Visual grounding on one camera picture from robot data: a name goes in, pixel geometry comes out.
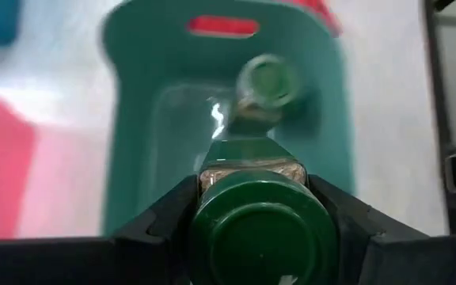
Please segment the jar lid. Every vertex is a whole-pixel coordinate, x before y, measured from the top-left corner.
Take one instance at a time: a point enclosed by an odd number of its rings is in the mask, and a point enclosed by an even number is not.
[[[189,236],[198,284],[323,283],[336,267],[336,230],[305,186],[267,170],[242,170],[207,190]]]

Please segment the teal container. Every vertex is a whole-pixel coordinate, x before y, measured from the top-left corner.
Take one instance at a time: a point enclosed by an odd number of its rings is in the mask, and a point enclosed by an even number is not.
[[[199,35],[201,15],[258,23],[246,38]],[[104,229],[144,211],[187,175],[213,141],[225,139],[242,67],[272,54],[293,67],[300,104],[268,135],[317,174],[354,191],[342,55],[326,26],[280,2],[133,0],[112,11],[103,42],[118,80]]]

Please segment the black frame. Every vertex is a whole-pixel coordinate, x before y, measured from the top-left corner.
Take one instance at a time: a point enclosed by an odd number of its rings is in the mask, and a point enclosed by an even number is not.
[[[441,51],[438,44],[438,19],[436,12],[444,9],[438,2],[424,0],[424,12],[428,39],[428,56],[432,81],[432,92],[436,123],[438,129],[439,161],[443,181],[446,211],[449,219],[450,232],[456,234],[456,187],[452,181],[456,181],[456,146],[450,129],[450,117],[446,91],[443,83],[443,69],[441,63]]]
[[[453,2],[455,2],[455,0],[434,0],[434,7],[436,10],[442,11]]]

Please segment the white surface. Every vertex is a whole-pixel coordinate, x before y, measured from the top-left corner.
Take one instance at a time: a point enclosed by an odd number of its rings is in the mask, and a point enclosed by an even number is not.
[[[98,234],[115,99],[98,41],[118,0],[26,0],[0,50],[0,97],[40,125],[20,236]],[[332,0],[342,24],[359,197],[445,232],[421,3]]]

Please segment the green cap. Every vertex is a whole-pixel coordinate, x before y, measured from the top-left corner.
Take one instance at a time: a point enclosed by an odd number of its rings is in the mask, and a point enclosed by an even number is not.
[[[259,55],[244,65],[237,88],[240,96],[261,108],[280,108],[297,97],[298,80],[284,59]]]
[[[202,196],[189,233],[194,284],[328,284],[336,230],[305,186],[266,170],[242,170]]]

